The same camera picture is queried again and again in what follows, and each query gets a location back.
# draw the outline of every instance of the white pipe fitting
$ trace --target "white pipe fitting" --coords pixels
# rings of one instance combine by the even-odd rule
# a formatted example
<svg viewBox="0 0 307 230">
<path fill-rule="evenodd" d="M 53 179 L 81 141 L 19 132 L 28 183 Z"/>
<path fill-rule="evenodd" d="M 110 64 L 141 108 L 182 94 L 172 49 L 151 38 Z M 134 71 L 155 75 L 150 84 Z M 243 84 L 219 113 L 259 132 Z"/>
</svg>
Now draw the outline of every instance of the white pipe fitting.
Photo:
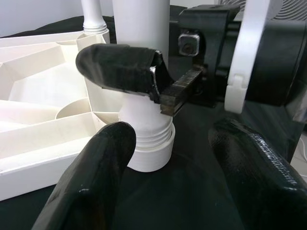
<svg viewBox="0 0 307 230">
<path fill-rule="evenodd" d="M 160 50 L 168 61 L 169 0 L 113 0 L 118 44 Z M 128 164 L 140 172 L 161 169 L 169 161 L 175 138 L 172 117 L 146 96 L 126 94 L 120 121 L 136 132 L 135 152 Z"/>
<path fill-rule="evenodd" d="M 108 32 L 102 18 L 99 0 L 81 0 L 84 14 L 83 29 L 86 35 L 99 35 Z"/>
<path fill-rule="evenodd" d="M 160 105 L 147 96 L 125 94 L 119 120 L 136 133 L 136 149 L 128 167 L 140 172 L 156 171 L 169 161 L 175 138 L 173 118 L 160 113 Z"/>
</svg>

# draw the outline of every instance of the white divided tray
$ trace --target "white divided tray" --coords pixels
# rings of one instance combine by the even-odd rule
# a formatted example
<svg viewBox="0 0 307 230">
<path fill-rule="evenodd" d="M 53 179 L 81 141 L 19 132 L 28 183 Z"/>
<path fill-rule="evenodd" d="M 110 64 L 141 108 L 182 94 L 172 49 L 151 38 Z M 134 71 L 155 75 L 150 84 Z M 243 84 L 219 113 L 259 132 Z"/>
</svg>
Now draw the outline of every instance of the white divided tray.
<svg viewBox="0 0 307 230">
<path fill-rule="evenodd" d="M 82 32 L 0 39 L 0 200 L 56 184 L 89 139 L 118 120 L 122 94 L 75 66 L 94 43 L 105 40 Z"/>
</svg>

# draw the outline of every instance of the white pipe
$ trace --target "white pipe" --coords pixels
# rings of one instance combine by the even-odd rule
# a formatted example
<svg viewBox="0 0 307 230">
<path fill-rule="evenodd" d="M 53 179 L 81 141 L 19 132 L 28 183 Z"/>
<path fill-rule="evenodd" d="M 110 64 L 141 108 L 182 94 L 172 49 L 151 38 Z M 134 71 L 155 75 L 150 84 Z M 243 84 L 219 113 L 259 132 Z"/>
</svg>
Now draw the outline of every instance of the white pipe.
<svg viewBox="0 0 307 230">
<path fill-rule="evenodd" d="M 108 31 L 102 18 L 99 0 L 81 0 L 84 14 L 83 29 L 87 35 L 98 35 Z"/>
<path fill-rule="evenodd" d="M 158 49 L 168 63 L 169 0 L 113 0 L 118 44 Z"/>
<path fill-rule="evenodd" d="M 167 64 L 169 0 L 113 0 L 113 10 L 117 43 L 160 50 Z M 132 125 L 137 137 L 128 166 L 140 172 L 165 166 L 175 137 L 172 117 L 161 114 L 149 97 L 126 94 L 119 118 Z"/>
</svg>

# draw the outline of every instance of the black fabric surface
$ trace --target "black fabric surface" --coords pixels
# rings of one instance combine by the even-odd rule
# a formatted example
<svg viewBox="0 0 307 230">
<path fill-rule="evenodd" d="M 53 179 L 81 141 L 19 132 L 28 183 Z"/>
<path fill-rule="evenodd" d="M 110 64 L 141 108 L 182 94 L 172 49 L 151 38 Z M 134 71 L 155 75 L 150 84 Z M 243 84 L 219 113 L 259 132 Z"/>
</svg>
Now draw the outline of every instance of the black fabric surface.
<svg viewBox="0 0 307 230">
<path fill-rule="evenodd" d="M 67 19 L 19 35 L 82 30 L 82 17 Z M 115 41 L 113 22 L 108 22 Z M 170 56 L 169 72 L 176 80 L 191 67 L 191 59 Z M 208 142 L 208 130 L 231 117 L 261 133 L 278 153 L 290 160 L 303 130 L 285 109 L 246 103 L 242 115 L 224 111 L 224 105 L 206 108 L 186 104 L 174 117 L 176 137 L 170 162 L 161 170 L 123 174 L 114 230 L 242 230 L 242 221 Z M 0 202 L 0 229 L 29 230 L 53 186 Z"/>
</svg>

